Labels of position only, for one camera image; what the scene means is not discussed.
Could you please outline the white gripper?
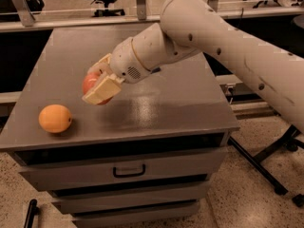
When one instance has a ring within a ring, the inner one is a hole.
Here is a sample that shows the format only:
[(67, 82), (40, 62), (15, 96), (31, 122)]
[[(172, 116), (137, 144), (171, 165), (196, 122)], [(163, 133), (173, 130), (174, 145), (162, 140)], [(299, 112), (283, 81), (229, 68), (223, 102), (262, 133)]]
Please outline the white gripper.
[(83, 100), (86, 103), (100, 105), (117, 95), (122, 90), (124, 81), (128, 84), (136, 84), (151, 74), (137, 58), (132, 42), (132, 37), (127, 38), (114, 48), (112, 54), (106, 54), (88, 69), (87, 73), (96, 73), (100, 77), (84, 94)]

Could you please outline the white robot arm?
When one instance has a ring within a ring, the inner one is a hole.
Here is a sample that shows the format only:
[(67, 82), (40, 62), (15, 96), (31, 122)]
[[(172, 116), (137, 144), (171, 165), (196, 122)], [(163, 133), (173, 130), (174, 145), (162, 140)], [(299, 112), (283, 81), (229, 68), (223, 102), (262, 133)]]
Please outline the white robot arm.
[(226, 23), (202, 0), (166, 0), (160, 21), (92, 66), (83, 100), (97, 105), (152, 71), (200, 52), (218, 60), (287, 122), (304, 132), (304, 59)]

